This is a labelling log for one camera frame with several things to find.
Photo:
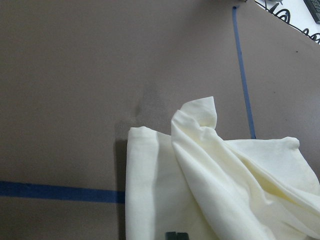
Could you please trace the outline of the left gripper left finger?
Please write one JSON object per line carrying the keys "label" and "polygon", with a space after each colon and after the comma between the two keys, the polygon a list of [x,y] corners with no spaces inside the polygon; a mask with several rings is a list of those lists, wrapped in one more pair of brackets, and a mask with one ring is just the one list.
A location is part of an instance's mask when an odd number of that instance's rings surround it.
{"label": "left gripper left finger", "polygon": [[176,232],[166,232],[165,233],[165,240],[177,240],[177,233]]}

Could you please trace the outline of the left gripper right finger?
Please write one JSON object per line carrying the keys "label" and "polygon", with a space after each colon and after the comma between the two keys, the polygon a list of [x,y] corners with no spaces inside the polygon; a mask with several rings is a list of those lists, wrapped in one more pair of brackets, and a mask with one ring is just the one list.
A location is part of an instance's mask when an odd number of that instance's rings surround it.
{"label": "left gripper right finger", "polygon": [[187,232],[177,232],[176,240],[189,240],[189,235]]}

